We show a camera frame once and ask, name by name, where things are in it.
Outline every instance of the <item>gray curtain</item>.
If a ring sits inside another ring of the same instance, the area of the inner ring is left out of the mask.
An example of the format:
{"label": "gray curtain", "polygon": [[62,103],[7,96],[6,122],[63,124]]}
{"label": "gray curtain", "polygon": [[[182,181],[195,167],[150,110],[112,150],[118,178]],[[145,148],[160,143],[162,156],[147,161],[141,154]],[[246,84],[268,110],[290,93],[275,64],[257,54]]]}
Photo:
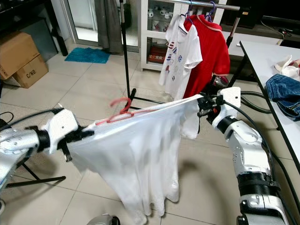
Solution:
{"label": "gray curtain", "polygon": [[95,0],[98,45],[114,54],[123,53],[121,25],[116,0]]}

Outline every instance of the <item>denim fabric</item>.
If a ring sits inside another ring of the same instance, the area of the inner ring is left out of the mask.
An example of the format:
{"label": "denim fabric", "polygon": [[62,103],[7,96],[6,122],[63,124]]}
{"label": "denim fabric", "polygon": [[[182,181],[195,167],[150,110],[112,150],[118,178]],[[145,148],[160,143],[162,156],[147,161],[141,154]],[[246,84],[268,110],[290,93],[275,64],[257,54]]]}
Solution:
{"label": "denim fabric", "polygon": [[300,82],[288,76],[276,74],[266,83],[269,97],[277,102],[281,111],[300,120]]}

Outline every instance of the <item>blue mat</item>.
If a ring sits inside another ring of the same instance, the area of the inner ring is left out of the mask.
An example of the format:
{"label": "blue mat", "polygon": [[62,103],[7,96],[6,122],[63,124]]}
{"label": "blue mat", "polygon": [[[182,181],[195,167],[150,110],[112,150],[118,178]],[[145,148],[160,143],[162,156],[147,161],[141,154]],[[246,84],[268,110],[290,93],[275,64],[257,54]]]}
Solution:
{"label": "blue mat", "polygon": [[75,48],[66,57],[65,61],[106,63],[108,61],[109,56],[109,53],[106,53],[100,49]]}

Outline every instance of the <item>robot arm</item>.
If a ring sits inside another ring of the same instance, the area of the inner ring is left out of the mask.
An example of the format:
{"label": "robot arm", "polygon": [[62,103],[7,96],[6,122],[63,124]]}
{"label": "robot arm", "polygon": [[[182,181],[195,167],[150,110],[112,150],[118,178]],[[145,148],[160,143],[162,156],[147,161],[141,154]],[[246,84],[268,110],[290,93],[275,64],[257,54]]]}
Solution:
{"label": "robot arm", "polygon": [[[232,161],[240,190],[238,225],[288,225],[281,200],[276,196],[279,185],[272,180],[268,157],[259,133],[236,119],[237,111],[224,101],[240,107],[240,88],[223,89],[218,97],[198,99],[199,116],[219,129],[232,150]],[[62,110],[42,128],[0,132],[0,193],[18,162],[38,152],[53,153],[62,149],[66,161],[72,160],[67,143],[93,135],[83,131],[69,110]]]}

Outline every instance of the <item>white t-shirt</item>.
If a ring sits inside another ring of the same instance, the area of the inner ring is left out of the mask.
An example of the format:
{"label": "white t-shirt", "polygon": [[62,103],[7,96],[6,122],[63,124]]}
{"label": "white t-shirt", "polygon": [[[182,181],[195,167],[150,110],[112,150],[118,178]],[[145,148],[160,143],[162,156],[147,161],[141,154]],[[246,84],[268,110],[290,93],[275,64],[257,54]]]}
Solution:
{"label": "white t-shirt", "polygon": [[79,170],[88,167],[99,173],[118,194],[135,224],[147,222],[145,215],[151,214],[151,203],[163,216],[165,198],[173,202],[179,199],[180,135],[196,138],[200,97],[134,111],[134,117],[112,123],[91,124],[84,131],[93,130],[93,136],[68,144],[72,162]]}
{"label": "white t-shirt", "polygon": [[183,98],[192,68],[202,61],[197,29],[192,25],[187,31],[184,21],[185,17],[175,15],[170,22],[165,34],[169,46],[159,78],[174,100]]}

